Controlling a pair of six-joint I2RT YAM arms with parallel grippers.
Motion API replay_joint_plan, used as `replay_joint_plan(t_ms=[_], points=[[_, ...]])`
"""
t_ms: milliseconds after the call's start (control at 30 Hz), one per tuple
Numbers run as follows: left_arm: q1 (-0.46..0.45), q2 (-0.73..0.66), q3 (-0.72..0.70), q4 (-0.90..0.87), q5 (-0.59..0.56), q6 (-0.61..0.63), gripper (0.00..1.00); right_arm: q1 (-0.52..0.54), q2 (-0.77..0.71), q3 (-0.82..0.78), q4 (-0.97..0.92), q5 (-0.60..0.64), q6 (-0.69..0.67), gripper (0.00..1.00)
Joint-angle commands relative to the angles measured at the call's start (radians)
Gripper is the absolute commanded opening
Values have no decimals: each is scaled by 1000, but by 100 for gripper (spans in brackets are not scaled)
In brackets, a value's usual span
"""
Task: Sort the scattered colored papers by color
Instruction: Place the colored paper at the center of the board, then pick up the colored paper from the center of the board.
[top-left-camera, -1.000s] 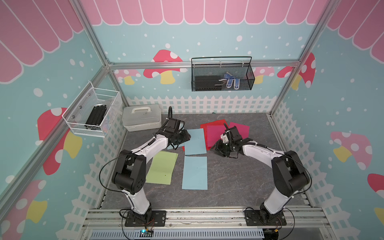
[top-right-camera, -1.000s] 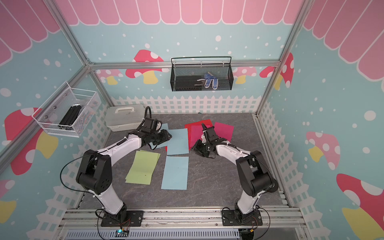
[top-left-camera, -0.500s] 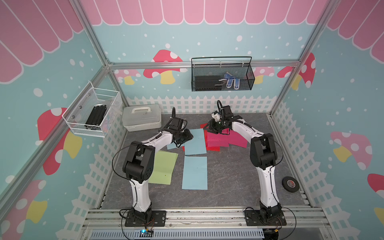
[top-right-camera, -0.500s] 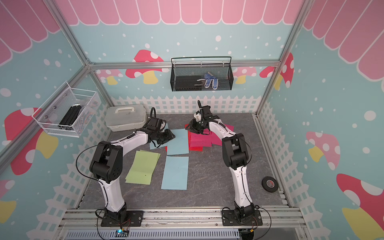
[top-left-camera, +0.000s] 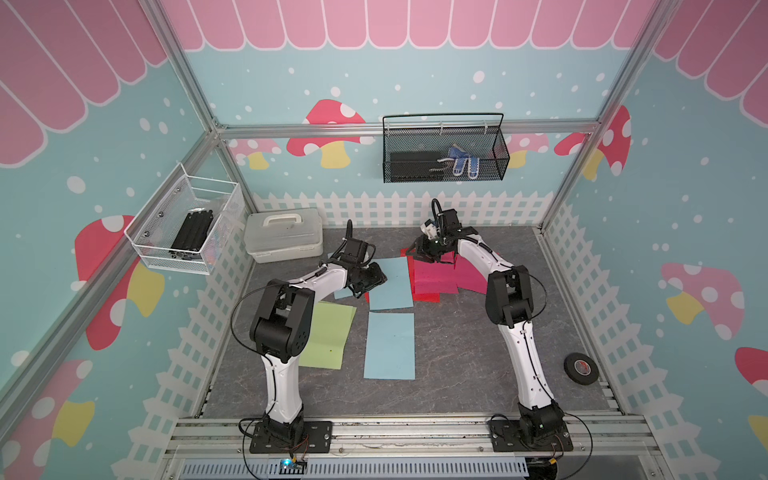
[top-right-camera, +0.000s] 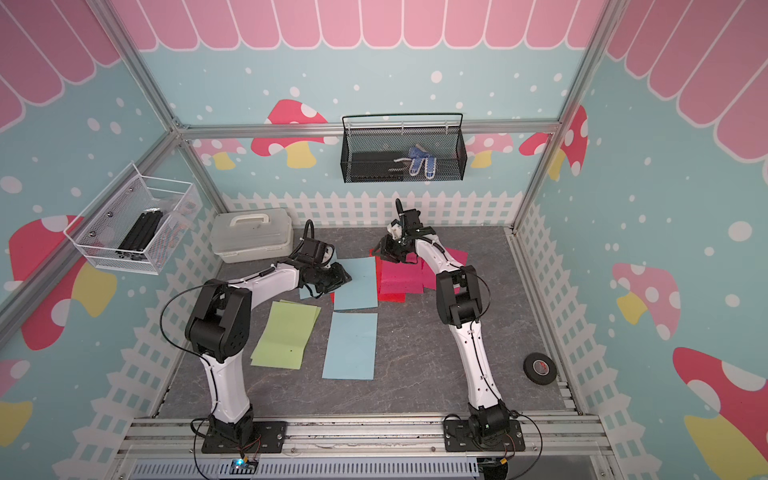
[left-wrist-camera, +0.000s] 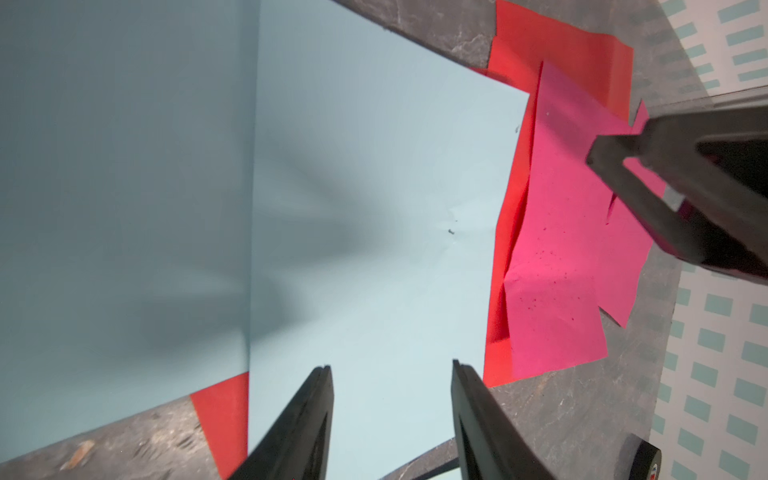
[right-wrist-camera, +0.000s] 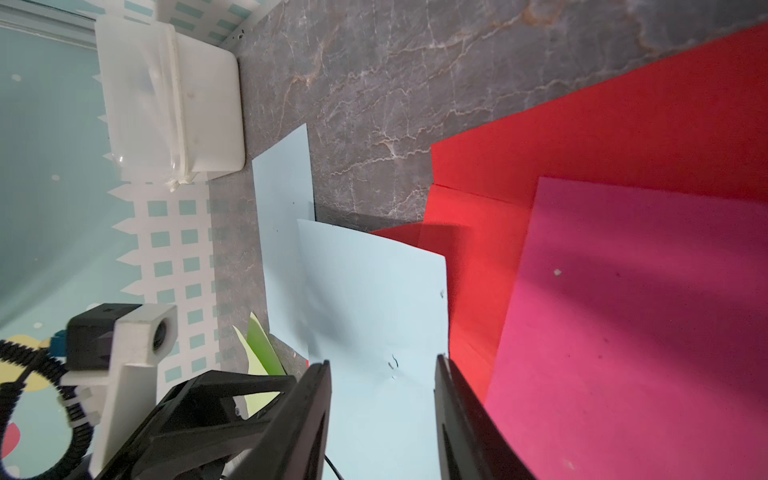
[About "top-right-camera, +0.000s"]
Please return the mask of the small green paper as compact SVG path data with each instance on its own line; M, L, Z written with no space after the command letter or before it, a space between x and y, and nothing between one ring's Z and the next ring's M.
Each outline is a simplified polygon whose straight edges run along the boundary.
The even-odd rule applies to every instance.
M280 301L276 307L285 319L307 325L313 325L321 313L320 307L303 303Z

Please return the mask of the large green paper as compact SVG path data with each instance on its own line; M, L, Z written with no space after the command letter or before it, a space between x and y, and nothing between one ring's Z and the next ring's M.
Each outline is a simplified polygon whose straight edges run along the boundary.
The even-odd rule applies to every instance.
M272 303L264 332L251 354L251 365L298 370L316 322L307 325L285 319L276 303Z

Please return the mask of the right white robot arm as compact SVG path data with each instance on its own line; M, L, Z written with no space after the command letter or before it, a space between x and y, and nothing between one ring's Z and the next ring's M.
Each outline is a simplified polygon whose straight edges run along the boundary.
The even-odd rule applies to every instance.
M374 254L391 263L406 263L410 256L420 259L435 274L436 310L457 345L467 383L471 440L480 449L522 436L513 431L514 414L507 408L493 378L484 347L481 319L487 312L480 287L486 282L471 265L465 265L441 243L435 230L424 225L418 209L406 209L394 200L397 217Z

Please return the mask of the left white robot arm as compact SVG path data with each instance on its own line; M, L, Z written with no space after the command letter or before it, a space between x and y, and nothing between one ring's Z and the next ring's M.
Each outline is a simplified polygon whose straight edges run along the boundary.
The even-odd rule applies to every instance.
M221 445L245 455L261 446L263 434L254 421L243 377L251 311L284 292L304 289L319 298L349 283L352 277L332 260L334 252L333 245L315 238L314 223L308 220L288 257L245 278L211 279L201 286L185 337L201 359L212 397L205 453Z

